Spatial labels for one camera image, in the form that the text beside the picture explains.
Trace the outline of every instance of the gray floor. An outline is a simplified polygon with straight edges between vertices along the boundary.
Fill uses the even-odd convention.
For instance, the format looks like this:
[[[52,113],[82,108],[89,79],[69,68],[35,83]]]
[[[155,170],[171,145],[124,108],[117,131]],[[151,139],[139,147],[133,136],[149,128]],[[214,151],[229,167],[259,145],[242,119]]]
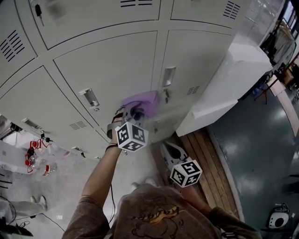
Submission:
[[[286,203],[295,217],[287,227],[298,223],[298,194],[289,194],[289,183],[299,181],[299,140],[278,99],[268,93],[253,100],[253,95],[236,104],[211,125],[233,175],[245,216],[250,226],[265,228],[275,203]]]

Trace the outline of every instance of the wrist strap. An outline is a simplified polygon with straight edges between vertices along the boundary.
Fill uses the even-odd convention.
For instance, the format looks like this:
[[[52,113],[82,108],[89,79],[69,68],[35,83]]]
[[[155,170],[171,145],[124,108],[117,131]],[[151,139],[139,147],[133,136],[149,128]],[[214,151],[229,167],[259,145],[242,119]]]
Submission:
[[[108,147],[106,148],[105,152],[107,149],[112,148],[112,147],[118,147],[118,144],[109,144]]]

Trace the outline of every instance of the hand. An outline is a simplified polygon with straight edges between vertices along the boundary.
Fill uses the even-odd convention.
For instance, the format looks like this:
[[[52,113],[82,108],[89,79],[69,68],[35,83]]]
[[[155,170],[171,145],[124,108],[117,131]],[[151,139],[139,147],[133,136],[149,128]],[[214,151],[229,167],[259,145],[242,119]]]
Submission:
[[[123,114],[124,113],[124,108],[121,108],[120,110],[118,110],[114,116],[118,115],[118,114]],[[122,115],[121,117],[118,117],[118,118],[115,118],[112,123],[115,123],[115,122],[121,122],[122,121]],[[113,143],[113,144],[117,144],[117,134],[116,134],[116,131],[115,130],[112,130],[112,140],[110,143]]]

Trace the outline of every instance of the locker handle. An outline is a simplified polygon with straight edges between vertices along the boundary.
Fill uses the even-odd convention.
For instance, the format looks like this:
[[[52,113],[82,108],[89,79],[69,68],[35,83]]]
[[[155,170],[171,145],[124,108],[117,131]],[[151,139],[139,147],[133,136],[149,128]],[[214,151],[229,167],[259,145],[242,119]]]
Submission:
[[[165,68],[162,87],[171,85],[172,80],[174,78],[174,74],[176,72],[176,68],[177,68],[176,66]]]
[[[25,123],[26,125],[28,125],[28,126],[30,126],[30,127],[32,127],[32,128],[34,128],[34,129],[42,129],[42,127],[40,127],[39,125],[37,125],[36,123],[34,123],[34,122],[32,122],[30,119],[28,119],[28,118],[24,118],[23,120],[22,120],[22,122],[23,123]]]
[[[86,100],[91,106],[90,109],[94,109],[96,106],[100,105],[91,88],[80,91],[79,95],[85,96]]]

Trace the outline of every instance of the cartoon print on shirt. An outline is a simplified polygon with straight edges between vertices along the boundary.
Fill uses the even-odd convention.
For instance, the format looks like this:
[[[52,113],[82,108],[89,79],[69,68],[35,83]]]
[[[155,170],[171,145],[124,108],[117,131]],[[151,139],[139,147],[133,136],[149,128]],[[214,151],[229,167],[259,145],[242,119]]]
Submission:
[[[181,211],[183,209],[167,204],[165,197],[144,199],[140,204],[140,215],[131,218],[134,227],[132,234],[140,238],[174,239],[178,227],[184,224],[178,217]]]

